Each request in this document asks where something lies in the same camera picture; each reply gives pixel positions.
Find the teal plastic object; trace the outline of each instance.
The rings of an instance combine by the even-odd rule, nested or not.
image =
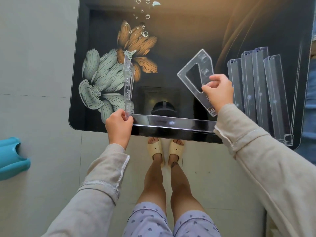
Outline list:
[[[19,144],[21,141],[16,137],[0,140],[0,181],[26,171],[31,166],[29,159],[19,156],[16,152]]]

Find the tattoo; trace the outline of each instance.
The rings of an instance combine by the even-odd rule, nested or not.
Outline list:
[[[176,162],[176,161],[172,162],[171,168],[173,168],[173,167],[176,166],[176,165],[179,165],[178,162]]]

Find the foot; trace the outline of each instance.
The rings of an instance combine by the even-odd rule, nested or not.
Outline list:
[[[174,143],[178,144],[178,145],[184,145],[182,140],[173,140]],[[170,154],[169,155],[169,161],[168,161],[168,165],[173,167],[176,165],[176,163],[178,163],[179,160],[179,156],[175,155],[175,154]]]
[[[153,143],[156,143],[158,142],[158,138],[155,138],[155,137],[150,137],[148,139],[148,144],[153,144]],[[153,160],[154,161],[158,161],[160,164],[162,163],[162,154],[161,153],[156,153],[153,155]]]

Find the orange flower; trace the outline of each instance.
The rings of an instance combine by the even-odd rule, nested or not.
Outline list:
[[[156,63],[144,56],[154,47],[157,38],[150,37],[149,35],[144,37],[142,35],[144,31],[142,28],[143,25],[144,24],[141,23],[131,30],[130,25],[126,21],[123,21],[121,30],[118,32],[118,62],[124,63],[124,51],[132,53],[131,59],[135,68],[135,81],[140,80],[141,67],[145,73],[157,73]]]

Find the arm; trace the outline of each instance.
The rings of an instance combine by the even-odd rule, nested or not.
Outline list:
[[[205,91],[213,92],[220,83]],[[230,95],[225,88],[229,85],[220,91]],[[216,95],[210,94],[211,102]],[[214,132],[255,183],[257,196],[281,233],[316,236],[316,167],[227,103],[232,103],[232,96],[213,105],[218,112]]]
[[[107,236],[120,183],[130,159],[124,154],[131,136],[133,118],[124,120],[118,110],[106,121],[109,145],[93,161],[88,174],[68,205],[43,236]]]

